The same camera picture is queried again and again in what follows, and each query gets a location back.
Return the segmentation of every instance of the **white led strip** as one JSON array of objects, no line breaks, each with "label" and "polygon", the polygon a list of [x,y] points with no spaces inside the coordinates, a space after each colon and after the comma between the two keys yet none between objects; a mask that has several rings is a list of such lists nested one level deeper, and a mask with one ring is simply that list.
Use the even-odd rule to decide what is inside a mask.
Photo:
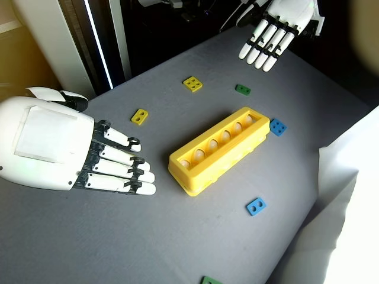
[{"label": "white led strip", "polygon": [[104,54],[102,53],[102,48],[101,48],[101,45],[100,45],[99,37],[97,35],[97,31],[96,31],[96,27],[95,27],[95,23],[94,23],[94,18],[92,17],[92,12],[91,12],[91,9],[89,7],[88,0],[84,0],[84,4],[85,4],[85,8],[87,9],[87,13],[88,13],[88,17],[89,17],[89,22],[91,23],[92,31],[94,32],[96,44],[97,44],[97,47],[98,47],[99,52],[100,52],[100,57],[101,57],[102,65],[104,66],[105,73],[107,74],[109,87],[111,89],[113,89],[112,80],[111,80],[111,77],[109,75],[109,71],[108,71],[107,63],[105,62]]}]

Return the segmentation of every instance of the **yellow lego brick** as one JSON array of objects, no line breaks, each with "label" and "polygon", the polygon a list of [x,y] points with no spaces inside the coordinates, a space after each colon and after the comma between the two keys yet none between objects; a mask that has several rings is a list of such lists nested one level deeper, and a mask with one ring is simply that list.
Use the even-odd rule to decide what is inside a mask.
[{"label": "yellow lego brick", "polygon": [[196,92],[197,90],[203,87],[203,83],[201,83],[198,79],[191,76],[187,80],[183,81],[183,85],[186,86],[191,92]]},{"label": "yellow lego brick", "polygon": [[168,170],[190,196],[196,196],[260,145],[270,120],[244,107],[170,155]]},{"label": "yellow lego brick", "polygon": [[145,111],[144,109],[139,109],[134,115],[133,117],[131,118],[131,121],[138,124],[138,125],[141,125],[143,124],[143,122],[145,121],[145,119],[147,118],[147,116],[149,115],[149,113],[147,111]]}]

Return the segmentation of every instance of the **lego brick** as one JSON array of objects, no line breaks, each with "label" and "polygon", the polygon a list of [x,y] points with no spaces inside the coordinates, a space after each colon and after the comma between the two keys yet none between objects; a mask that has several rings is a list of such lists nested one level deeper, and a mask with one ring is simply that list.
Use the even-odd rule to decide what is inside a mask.
[{"label": "lego brick", "polygon": [[262,198],[258,197],[256,200],[248,204],[246,208],[248,209],[251,216],[255,216],[256,214],[258,214],[266,208],[266,203],[263,201]]},{"label": "lego brick", "polygon": [[250,95],[250,89],[248,87],[242,86],[242,85],[237,85],[236,86],[236,91],[241,93],[242,95],[248,96]]},{"label": "lego brick", "polygon": [[285,126],[280,120],[274,119],[270,123],[270,130],[276,136],[281,136],[286,129],[287,126]]},{"label": "lego brick", "polygon": [[169,172],[196,196],[260,145],[270,120],[244,107],[170,155]]},{"label": "lego brick", "polygon": [[203,87],[203,83],[201,83],[198,79],[191,76],[187,80],[183,81],[183,85],[186,86],[191,92],[196,92],[197,90]]},{"label": "lego brick", "polygon": [[131,118],[131,121],[138,124],[138,125],[141,125],[143,124],[143,122],[146,120],[147,116],[149,115],[149,113],[147,111],[145,111],[144,109],[139,109],[134,115],[133,117]]},{"label": "lego brick", "polygon": [[201,284],[222,284],[220,281],[214,280],[211,277],[204,276]]}]

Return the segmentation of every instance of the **white robotic hand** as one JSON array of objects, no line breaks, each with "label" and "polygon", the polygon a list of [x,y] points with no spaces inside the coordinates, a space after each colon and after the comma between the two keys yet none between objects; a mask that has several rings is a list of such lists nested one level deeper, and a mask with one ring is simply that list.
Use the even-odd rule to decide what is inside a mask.
[{"label": "white robotic hand", "polygon": [[77,186],[155,193],[150,164],[125,152],[140,151],[138,139],[75,110],[85,105],[73,99],[83,99],[80,95],[46,88],[30,91],[33,98],[16,96],[0,104],[0,177],[60,191]]},{"label": "white robotic hand", "polygon": [[[268,0],[257,0],[242,13],[241,21],[254,7],[261,7]],[[253,36],[242,47],[239,58],[255,68],[267,72],[292,40],[304,31],[311,20],[318,21],[315,32],[319,36],[324,23],[319,14],[317,0],[273,0],[264,13],[264,18],[253,32]]]}]

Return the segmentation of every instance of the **tabletop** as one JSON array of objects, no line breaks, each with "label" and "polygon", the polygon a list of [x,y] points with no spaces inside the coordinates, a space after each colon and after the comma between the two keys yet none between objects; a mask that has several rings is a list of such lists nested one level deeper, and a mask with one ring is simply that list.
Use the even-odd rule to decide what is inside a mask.
[{"label": "tabletop", "polygon": [[[0,180],[1,283],[264,283],[317,197],[319,147],[368,107],[286,51],[264,73],[237,55],[251,28],[232,28],[95,98],[86,114],[142,142],[153,196]],[[203,83],[196,93],[182,84]],[[251,88],[249,96],[236,84]],[[168,172],[169,155],[241,107],[288,128],[197,197]],[[143,108],[143,125],[130,121]],[[246,205],[267,207],[252,217]]]}]

